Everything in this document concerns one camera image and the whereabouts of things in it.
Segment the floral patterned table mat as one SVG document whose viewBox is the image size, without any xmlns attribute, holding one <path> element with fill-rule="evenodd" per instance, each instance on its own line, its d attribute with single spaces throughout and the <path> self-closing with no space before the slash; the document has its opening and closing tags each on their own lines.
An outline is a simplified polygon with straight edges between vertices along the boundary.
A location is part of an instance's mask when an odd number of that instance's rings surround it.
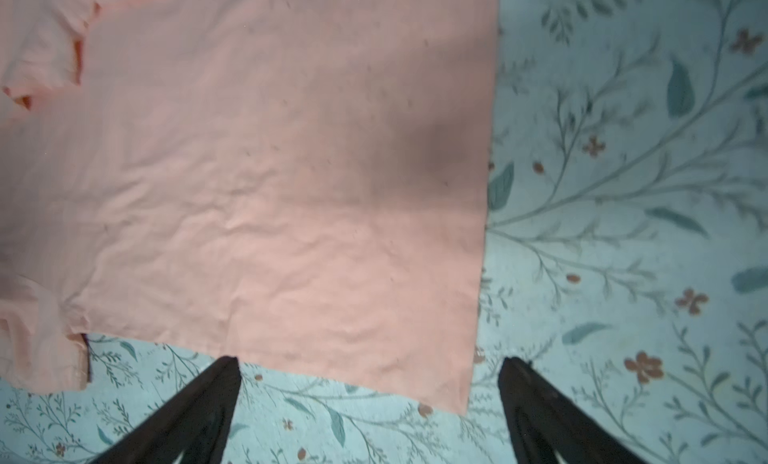
<svg viewBox="0 0 768 464">
<path fill-rule="evenodd" d="M 526 361 L 649 463 L 767 459 L 767 0 L 500 0 L 465 414 L 240 360 L 227 463 L 511 463 Z M 88 334 L 1 376 L 5 463 L 90 463 L 217 358 Z"/>
</svg>

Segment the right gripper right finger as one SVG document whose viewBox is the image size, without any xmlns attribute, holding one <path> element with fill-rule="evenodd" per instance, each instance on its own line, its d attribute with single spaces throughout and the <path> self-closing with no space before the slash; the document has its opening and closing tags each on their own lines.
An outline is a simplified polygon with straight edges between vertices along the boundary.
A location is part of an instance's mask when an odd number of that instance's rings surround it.
<svg viewBox="0 0 768 464">
<path fill-rule="evenodd" d="M 506 358 L 498 389 L 519 463 L 644 463 L 526 361 Z"/>
</svg>

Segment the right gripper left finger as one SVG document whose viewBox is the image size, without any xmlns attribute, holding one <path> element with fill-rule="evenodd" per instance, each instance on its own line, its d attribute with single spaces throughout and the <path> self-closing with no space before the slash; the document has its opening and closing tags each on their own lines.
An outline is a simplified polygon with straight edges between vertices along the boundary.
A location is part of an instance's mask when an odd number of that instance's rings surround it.
<svg viewBox="0 0 768 464">
<path fill-rule="evenodd" d="M 221 463 L 241 382 L 237 358 L 217 359 L 94 461 Z"/>
</svg>

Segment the peach orange t-shirt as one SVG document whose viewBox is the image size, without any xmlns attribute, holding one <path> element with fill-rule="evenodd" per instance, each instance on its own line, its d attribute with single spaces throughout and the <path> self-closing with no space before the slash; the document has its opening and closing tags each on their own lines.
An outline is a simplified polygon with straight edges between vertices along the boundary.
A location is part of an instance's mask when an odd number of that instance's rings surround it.
<svg viewBox="0 0 768 464">
<path fill-rule="evenodd" d="M 1 376 L 88 334 L 465 414 L 500 0 L 1 0 Z"/>
</svg>

